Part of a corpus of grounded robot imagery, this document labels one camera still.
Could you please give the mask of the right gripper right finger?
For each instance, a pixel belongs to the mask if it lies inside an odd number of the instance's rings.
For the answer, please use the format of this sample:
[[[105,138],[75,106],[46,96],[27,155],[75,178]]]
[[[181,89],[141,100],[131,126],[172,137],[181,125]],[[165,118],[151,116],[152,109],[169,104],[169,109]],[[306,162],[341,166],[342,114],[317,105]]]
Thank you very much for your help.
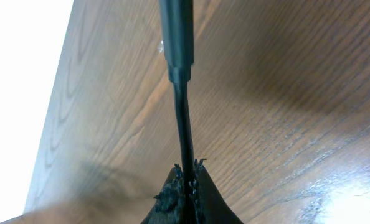
[[[197,223],[203,224],[243,224],[229,208],[210,177],[203,162],[194,161],[194,181],[192,199],[195,206]]]

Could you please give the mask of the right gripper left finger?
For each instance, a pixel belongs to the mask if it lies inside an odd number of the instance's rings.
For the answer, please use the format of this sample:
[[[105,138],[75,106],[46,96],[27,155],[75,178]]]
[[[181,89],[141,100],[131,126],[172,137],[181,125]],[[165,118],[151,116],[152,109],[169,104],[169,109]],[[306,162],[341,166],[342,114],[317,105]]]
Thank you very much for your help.
[[[183,172],[178,164],[169,175],[156,201],[141,224],[181,224],[184,223],[185,191]]]

